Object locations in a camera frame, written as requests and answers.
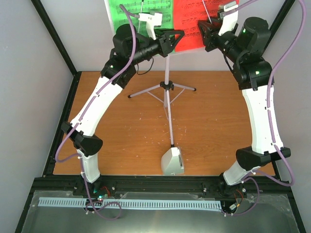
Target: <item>green paper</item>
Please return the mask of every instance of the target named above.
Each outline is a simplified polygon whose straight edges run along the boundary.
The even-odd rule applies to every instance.
[[[124,7],[131,13],[140,13],[141,1],[140,0],[108,0],[109,8],[112,18],[114,30],[123,25],[127,24],[128,20],[125,13],[119,7],[123,4]],[[158,28],[173,29],[173,0],[145,0],[143,2],[143,13],[149,13],[150,10],[162,12],[162,25]],[[131,17],[136,30],[138,31],[139,20]],[[139,33],[148,37],[146,32],[146,22],[140,22]]]

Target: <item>paper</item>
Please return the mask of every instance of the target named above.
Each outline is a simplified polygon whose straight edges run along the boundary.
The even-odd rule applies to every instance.
[[[205,0],[210,17],[216,17],[219,5],[231,0]],[[207,20],[202,0],[174,0],[174,28],[184,30],[185,36],[175,48],[176,52],[203,47],[202,36],[198,27],[199,20]]]
[[[128,23],[125,13],[119,7],[120,4],[123,4],[124,7],[131,13],[140,13],[141,0],[108,0],[108,2],[114,31],[119,26]],[[142,12],[149,13],[150,10],[162,12],[162,26],[159,28],[173,28],[173,0],[144,0]],[[131,17],[131,19],[136,27],[136,30],[138,30],[139,20],[133,17]],[[146,32],[146,22],[140,22],[139,33],[148,37]]]

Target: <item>red sheet music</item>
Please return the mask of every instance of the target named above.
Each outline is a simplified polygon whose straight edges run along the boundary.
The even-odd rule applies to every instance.
[[[232,0],[205,0],[210,17],[216,17],[219,5]],[[176,52],[203,47],[201,33],[198,27],[199,20],[207,20],[202,0],[174,0],[173,19],[176,30],[184,30],[185,36],[175,48]]]

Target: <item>white wall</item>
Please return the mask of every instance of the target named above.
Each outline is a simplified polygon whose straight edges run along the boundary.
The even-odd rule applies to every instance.
[[[306,0],[308,17],[298,44],[275,74],[275,105],[279,132],[284,145],[291,148],[289,158],[296,175],[293,193],[307,232],[311,232],[311,2]],[[293,41],[301,22],[296,1],[273,39],[265,58],[274,65]],[[282,178],[288,178],[283,163],[278,163]]]
[[[42,0],[42,3],[77,70],[102,70],[113,48],[104,0]],[[255,2],[239,12],[239,24],[250,16],[262,17],[271,24],[282,4],[283,0]],[[149,66],[150,63],[144,62],[140,69],[147,70]],[[153,70],[164,69],[165,59],[155,58]],[[219,51],[207,54],[201,49],[173,56],[171,70],[227,70],[227,66]]]
[[[40,177],[72,76],[30,0],[0,7],[0,232]]]

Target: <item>brown wooden surface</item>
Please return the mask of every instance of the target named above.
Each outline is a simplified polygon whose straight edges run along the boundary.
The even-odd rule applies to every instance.
[[[99,72],[83,72],[69,120],[92,93]],[[170,79],[197,88],[185,90],[172,105],[175,145],[182,150],[184,175],[219,175],[235,162],[235,151],[251,145],[248,111],[232,74],[226,71],[171,71]],[[163,104],[145,93],[128,99],[164,80],[163,71],[135,76],[109,106],[95,134],[104,141],[99,152],[101,174],[161,175],[162,155],[170,148],[169,125]],[[171,92],[173,99],[181,90]],[[152,91],[163,99],[164,90]],[[66,142],[60,158],[75,153]],[[271,165],[262,169],[274,175]],[[54,174],[79,174],[78,159],[57,163]]]

